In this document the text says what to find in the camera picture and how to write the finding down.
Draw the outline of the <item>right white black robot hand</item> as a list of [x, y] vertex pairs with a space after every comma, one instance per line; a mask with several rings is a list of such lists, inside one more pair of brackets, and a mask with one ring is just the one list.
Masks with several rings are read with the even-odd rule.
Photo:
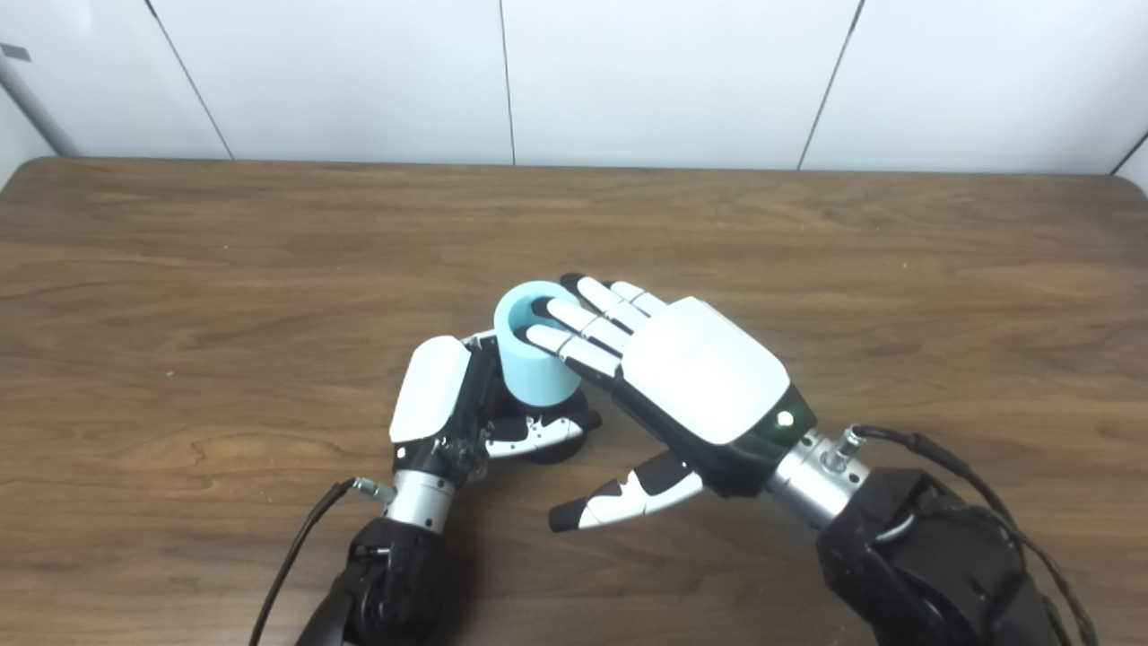
[[532, 301], [520, 342], [598, 386], [664, 453], [549, 512], [553, 532], [651, 514], [704, 490], [763, 495], [817, 420], [770, 349], [704, 299], [665, 302], [625, 281], [569, 273], [577, 297]]

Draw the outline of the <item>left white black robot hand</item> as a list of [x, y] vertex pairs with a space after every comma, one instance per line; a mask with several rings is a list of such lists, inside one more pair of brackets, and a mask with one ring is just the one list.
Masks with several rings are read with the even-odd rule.
[[393, 470], [463, 487], [483, 478], [492, 459], [563, 462], [600, 425], [581, 389], [550, 407], [517, 400], [495, 332], [435, 336], [414, 348], [400, 388], [388, 431]]

